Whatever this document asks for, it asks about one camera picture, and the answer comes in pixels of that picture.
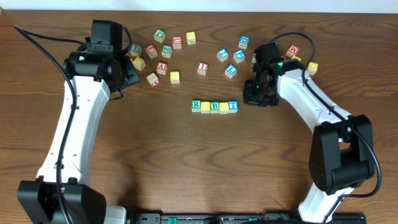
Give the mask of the blue T block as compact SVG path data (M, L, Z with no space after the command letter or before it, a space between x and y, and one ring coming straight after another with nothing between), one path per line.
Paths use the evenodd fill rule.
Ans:
M239 109L238 101L236 100L228 101L228 108L229 108L228 113L237 113Z

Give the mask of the yellow O block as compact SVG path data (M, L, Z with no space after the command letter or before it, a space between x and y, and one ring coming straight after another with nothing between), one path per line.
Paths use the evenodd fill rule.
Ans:
M229 103L228 102L220 102L219 103L219 114L228 114L229 113Z
M201 113L210 113L210 102L209 101L202 101L200 105Z

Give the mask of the green B block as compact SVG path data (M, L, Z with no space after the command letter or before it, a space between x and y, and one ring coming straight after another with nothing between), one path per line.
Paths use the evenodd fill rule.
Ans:
M220 103L219 101L211 101L210 102L210 113L218 114L220 112Z

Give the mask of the green R block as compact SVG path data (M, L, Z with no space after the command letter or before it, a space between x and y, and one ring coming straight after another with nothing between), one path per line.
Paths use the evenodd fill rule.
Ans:
M201 111L201 100L192 100L191 103L192 112L200 112Z

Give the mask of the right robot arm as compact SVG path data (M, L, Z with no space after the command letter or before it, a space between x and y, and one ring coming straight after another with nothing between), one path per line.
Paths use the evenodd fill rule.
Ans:
M370 120L336 105L298 60L257 62L252 69L256 77L245 82L244 103L276 106L283 99L313 134L308 162L313 184L298 206L299 218L330 223L340 203L356 197L354 189L373 176L381 177Z

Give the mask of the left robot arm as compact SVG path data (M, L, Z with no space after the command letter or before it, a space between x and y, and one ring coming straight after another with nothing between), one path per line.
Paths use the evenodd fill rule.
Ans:
M93 146L110 94L139 81L125 55L74 51L61 69L62 112L49 153L34 181L20 182L17 198L32 223L127 223L126 208L108 205L90 187Z

